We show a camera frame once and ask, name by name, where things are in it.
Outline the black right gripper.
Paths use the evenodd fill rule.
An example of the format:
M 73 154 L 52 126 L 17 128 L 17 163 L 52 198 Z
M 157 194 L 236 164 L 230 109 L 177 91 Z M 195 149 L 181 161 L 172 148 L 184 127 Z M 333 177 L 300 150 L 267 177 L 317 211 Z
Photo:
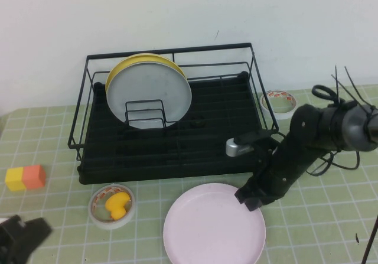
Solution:
M 313 163 L 313 150 L 287 136 L 278 145 L 268 166 L 234 196 L 249 211 L 282 198 Z

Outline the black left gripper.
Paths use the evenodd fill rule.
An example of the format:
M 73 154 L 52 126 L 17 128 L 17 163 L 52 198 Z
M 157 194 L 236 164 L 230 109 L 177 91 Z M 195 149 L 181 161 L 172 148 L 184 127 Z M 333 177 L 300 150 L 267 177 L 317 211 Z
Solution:
M 27 263 L 32 248 L 39 247 L 53 232 L 45 218 L 39 217 L 25 222 L 26 243 L 13 242 L 22 233 L 21 218 L 14 215 L 8 218 L 1 218 L 1 263 L 22 264 Z

